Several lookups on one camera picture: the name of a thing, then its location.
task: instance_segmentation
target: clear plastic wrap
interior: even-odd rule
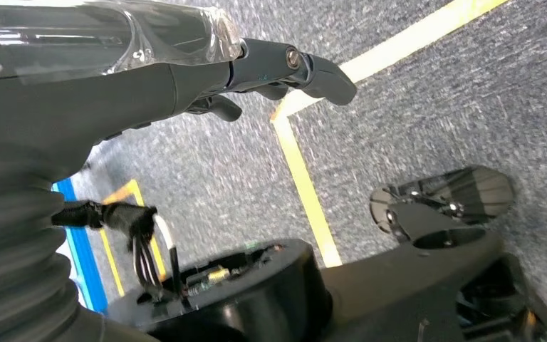
[[[155,0],[0,0],[0,77],[14,71],[25,83],[240,54],[239,29],[221,9]]]

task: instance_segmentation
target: circular black base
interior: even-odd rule
[[[161,341],[304,341],[330,318],[311,245],[299,239],[257,244],[214,256],[181,272],[185,284],[210,269],[233,270],[212,286],[189,285],[187,301],[155,304],[141,290],[108,308],[108,316]],[[164,282],[170,286],[170,279]]]

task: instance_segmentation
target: white cable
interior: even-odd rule
[[[170,250],[175,246],[175,242],[173,240],[169,225],[160,215],[154,215],[154,222],[156,222],[156,227],[158,227],[162,236],[165,237],[165,244],[167,245],[167,249]]]

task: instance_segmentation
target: metal screw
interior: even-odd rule
[[[288,48],[286,50],[286,64],[291,69],[298,69],[298,65],[301,61],[301,55],[295,48]]]

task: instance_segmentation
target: yellow tape line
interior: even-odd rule
[[[280,146],[286,157],[286,162],[291,170],[298,196],[301,198],[307,219],[316,236],[316,242],[326,267],[338,266],[341,264],[340,256],[336,249],[334,239],[330,233],[330,228],[326,222],[324,211],[320,205],[316,189],[313,187],[307,165],[298,148],[296,138],[292,131],[288,118],[279,118],[273,124],[280,140]]]
[[[116,284],[116,289],[118,290],[118,295],[122,297],[125,295],[125,290],[123,289],[123,283],[120,281],[120,275],[118,274],[118,269],[116,268],[116,263],[114,262],[114,256],[112,255],[112,250],[110,249],[110,242],[108,241],[108,236],[106,236],[104,229],[100,230],[100,236],[102,237],[105,255],[108,257],[108,263],[110,263],[110,268],[112,269],[112,275],[114,276],[114,282]]]
[[[104,199],[103,202],[104,204],[109,204],[112,202],[122,201],[131,195],[135,197],[135,202],[137,203],[137,205],[140,205],[140,206],[145,205],[145,203],[143,202],[143,196],[141,195],[140,187],[139,187],[139,184],[137,183],[137,180],[129,181],[127,184],[123,185],[120,189],[116,190],[116,192],[106,197],[106,199]],[[114,282],[116,283],[116,288],[118,289],[118,294],[121,296],[124,296],[125,290],[123,288],[123,283],[120,281],[120,275],[116,267],[114,256],[112,255],[112,249],[110,249],[110,242],[108,241],[108,236],[106,235],[104,229],[100,231],[100,236],[102,237],[104,250],[105,250],[106,256],[108,257],[108,263],[110,263],[110,269],[112,269],[112,274],[114,276]],[[150,246],[152,247],[152,252],[154,254],[154,258],[156,261],[156,267],[158,268],[158,271],[160,273],[160,278],[162,279],[166,276],[167,270],[165,268],[165,263],[162,260],[162,255],[160,253],[160,249],[158,248],[158,244],[156,243],[155,238],[152,238],[152,241],[150,241]]]
[[[351,81],[358,82],[385,69],[414,52],[434,43],[449,33],[508,0],[454,0],[411,25],[404,31],[344,63],[340,68]],[[291,91],[271,116],[271,120],[288,117],[322,100],[303,91]]]

